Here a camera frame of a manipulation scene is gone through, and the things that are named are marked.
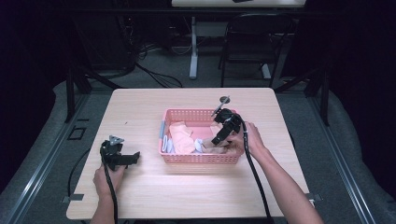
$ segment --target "black cable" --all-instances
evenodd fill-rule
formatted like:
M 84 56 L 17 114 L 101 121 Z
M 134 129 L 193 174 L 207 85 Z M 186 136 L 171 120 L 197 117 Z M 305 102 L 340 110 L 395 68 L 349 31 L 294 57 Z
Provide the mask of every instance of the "black cable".
M 158 84 L 160 84 L 164 88 L 172 88 L 172 86 L 183 88 L 183 85 L 181 84 L 181 82 L 175 77 L 171 77 L 168 75 L 162 75 L 162 74 L 158 74 L 158 73 L 149 71 L 147 68 L 143 67 L 139 63 L 136 63 L 136 67 L 142 69 L 144 72 L 149 74 Z
M 293 135 L 291 135 L 291 132 L 290 132 L 290 131 L 288 131 L 288 132 L 289 132 L 289 136 L 290 136 L 290 139 L 291 139 L 291 143 L 293 144 L 293 147 L 296 148 L 296 145 L 295 145 L 295 143 L 294 143 Z
M 262 188 L 262 182 L 260 181 L 259 175 L 257 174 L 256 168 L 254 167 L 253 161 L 250 156 L 250 152 L 248 150 L 248 130 L 245 122 L 242 120 L 242 127 L 244 129 L 244 148 L 245 153 L 247 154 L 247 161 L 250 165 L 251 171 L 253 172 L 254 179 L 256 180 L 257 186 L 259 187 L 260 194 L 262 195 L 262 202 L 264 203 L 265 214 L 267 218 L 270 220 L 270 223 L 274 223 L 274 219 L 271 217 L 270 209 L 268 207 L 267 199 L 265 198 L 264 189 Z
M 101 75 L 99 75 L 99 74 L 97 74 L 96 72 L 94 72 L 94 71 L 92 71 L 92 70 L 86 68 L 85 66 L 80 65 L 80 66 L 78 66 L 78 69 L 79 69 L 81 72 L 85 73 L 85 75 L 87 75 L 87 76 L 89 76 L 89 77 L 92 77 L 92 78 L 98 80 L 99 82 L 105 84 L 106 86 L 108 86 L 109 88 L 111 88 L 111 89 L 113 89 L 113 90 L 116 90 L 116 89 L 123 89 L 123 87 L 117 85 L 116 83 L 111 82 L 111 81 L 108 80 L 107 78 L 102 77 Z
M 112 79 L 112 78 L 117 78 L 117 77 L 125 77 L 126 75 L 130 74 L 133 71 L 134 71 L 134 67 L 126 67 L 122 70 L 119 70 L 119 72 L 117 74 L 101 75 L 101 77 L 105 77 L 107 79 Z
M 119 206 L 117 203 L 116 191 L 114 190 L 113 183 L 111 182 L 110 175 L 108 174 L 107 164 L 105 163 L 104 166 L 105 166 L 106 181 L 108 186 L 110 187 L 111 197 L 113 198 L 114 223 L 117 224 L 119 221 Z
M 72 171 L 70 172 L 69 179 L 68 179 L 68 181 L 67 181 L 67 196 L 68 196 L 69 198 L 70 198 L 70 195 L 72 194 L 72 193 L 71 193 L 71 187 L 70 187 L 70 186 L 71 186 L 71 182 L 72 182 L 73 173 L 75 172 L 75 170 L 76 170 L 78 164 L 81 162 L 82 158 L 84 158 L 84 156 L 85 156 L 89 151 L 91 151 L 90 148 L 89 148 L 88 150 L 86 150 L 86 151 L 79 157 L 79 159 L 76 161 L 75 165 L 73 166 Z M 81 222 L 82 224 L 87 224 L 84 220 L 81 220 L 80 222 Z
M 146 56 L 148 56 L 148 54 L 149 54 L 148 47 L 146 46 L 146 44 L 142 44 L 142 47 L 143 47 L 143 49 L 140 49 L 140 52 L 139 52 L 139 60 L 145 60 Z

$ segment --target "wire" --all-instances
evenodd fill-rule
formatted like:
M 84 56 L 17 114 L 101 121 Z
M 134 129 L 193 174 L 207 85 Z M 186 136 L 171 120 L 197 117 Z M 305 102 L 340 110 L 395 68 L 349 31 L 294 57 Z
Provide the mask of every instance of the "wire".
M 155 44 L 149 44 L 148 46 L 146 44 L 142 44 L 139 51 L 139 60 L 145 60 L 146 56 L 148 56 L 150 51 L 154 51 L 157 49 L 162 49 L 162 48 L 157 47 Z
M 186 24 L 187 29 L 188 29 L 189 32 L 190 32 L 190 35 L 192 35 L 192 32 L 191 32 L 189 23 L 187 22 L 186 18 L 183 17 L 183 20 L 184 20 L 184 23 Z M 177 51 L 175 50 L 175 48 L 188 48 L 188 49 L 186 49 L 186 50 L 183 51 L 183 52 L 177 52 Z M 186 47 L 172 47 L 171 50 L 172 50 L 175 54 L 182 55 L 182 54 L 185 54 L 185 53 L 189 52 L 191 48 L 192 48 L 192 44 L 190 44 L 189 46 L 186 46 Z
M 147 68 L 143 67 L 139 63 L 136 63 L 136 67 L 142 69 L 144 72 L 149 74 L 158 84 L 160 84 L 164 88 L 172 88 L 172 86 L 183 88 L 183 85 L 181 84 L 181 82 L 175 77 L 171 77 L 168 75 L 162 75 L 162 74 L 158 74 L 158 73 L 149 71 Z
M 250 165 L 251 171 L 253 172 L 254 179 L 256 180 L 257 186 L 259 187 L 260 194 L 262 195 L 262 202 L 264 203 L 265 214 L 267 215 L 267 218 L 270 220 L 270 223 L 273 224 L 275 222 L 270 214 L 268 202 L 267 202 L 267 199 L 265 198 L 264 189 L 262 188 L 262 182 L 260 181 L 259 175 L 257 175 L 256 168 L 254 167 L 253 161 L 250 156 L 250 152 L 248 150 L 248 131 L 247 131 L 247 126 L 243 120 L 242 120 L 242 127 L 244 129 L 244 148 L 245 148 L 245 153 L 247 154 L 247 161 L 248 161 L 248 164 Z
M 290 131 L 288 131 L 288 132 L 289 132 L 289 136 L 290 136 L 291 143 L 293 144 L 293 147 L 296 148 L 295 143 L 294 143 L 293 135 L 291 134 Z
M 70 198 L 70 195 L 71 195 L 71 187 L 70 187 L 70 186 L 71 186 L 71 181 L 72 181 L 73 173 L 75 172 L 75 170 L 76 170 L 78 164 L 81 162 L 82 158 L 84 158 L 84 156 L 85 156 L 89 151 L 91 151 L 90 148 L 89 148 L 88 150 L 86 150 L 86 151 L 79 157 L 79 159 L 76 161 L 75 165 L 73 166 L 72 171 L 70 172 L 69 179 L 68 179 L 68 181 L 67 181 L 67 196 L 68 196 L 69 198 Z
M 96 72 L 96 73 L 98 73 L 101 77 L 105 77 L 107 79 L 112 79 L 112 78 L 117 78 L 117 77 L 125 77 L 126 75 L 130 74 L 133 71 L 134 71 L 134 67 L 126 67 L 122 70 L 119 70 L 119 72 L 117 74 L 102 75 L 102 74 L 99 74 L 99 72 Z
M 107 181 L 108 186 L 110 187 L 111 197 L 113 198 L 114 223 L 117 224 L 119 221 L 119 206 L 117 203 L 116 191 L 114 190 L 113 183 L 111 182 L 110 175 L 108 174 L 107 163 L 105 163 L 104 166 L 105 166 L 106 181 Z

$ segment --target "black curtain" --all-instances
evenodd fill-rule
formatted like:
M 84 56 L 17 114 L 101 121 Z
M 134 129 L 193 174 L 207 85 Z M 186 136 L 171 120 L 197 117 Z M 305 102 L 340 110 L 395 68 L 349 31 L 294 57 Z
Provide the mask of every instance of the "black curtain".
M 396 2 L 307 0 L 305 7 L 345 15 L 300 20 L 281 76 L 301 76 L 330 56 L 330 89 L 355 126 L 362 160 L 396 198 Z
M 68 61 L 35 1 L 0 5 L 2 181 L 7 186 L 47 122 Z

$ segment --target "plastic basket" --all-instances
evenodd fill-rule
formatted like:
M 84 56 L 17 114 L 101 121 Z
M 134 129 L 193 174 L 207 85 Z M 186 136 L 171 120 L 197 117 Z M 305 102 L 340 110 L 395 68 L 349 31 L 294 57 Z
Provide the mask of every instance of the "plastic basket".
M 210 124 L 213 122 L 211 117 L 213 109 L 167 109 L 163 114 L 163 123 L 160 132 L 159 152 L 167 163 L 218 163 L 230 164 L 237 163 L 239 157 L 244 153 L 237 149 L 234 154 L 209 154 L 209 153 L 190 153 L 176 154 L 162 152 L 163 137 L 166 135 L 171 138 L 169 126 L 172 123 L 185 121 L 186 126 L 192 129 L 191 137 L 209 138 L 213 137 Z

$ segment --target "pink cloth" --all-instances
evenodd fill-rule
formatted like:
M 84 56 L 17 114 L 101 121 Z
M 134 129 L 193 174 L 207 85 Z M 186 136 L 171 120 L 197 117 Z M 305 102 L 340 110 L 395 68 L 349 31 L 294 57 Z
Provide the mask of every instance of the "pink cloth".
M 177 154 L 189 154 L 195 150 L 194 140 L 191 138 L 192 130 L 184 121 L 171 124 L 169 130 Z

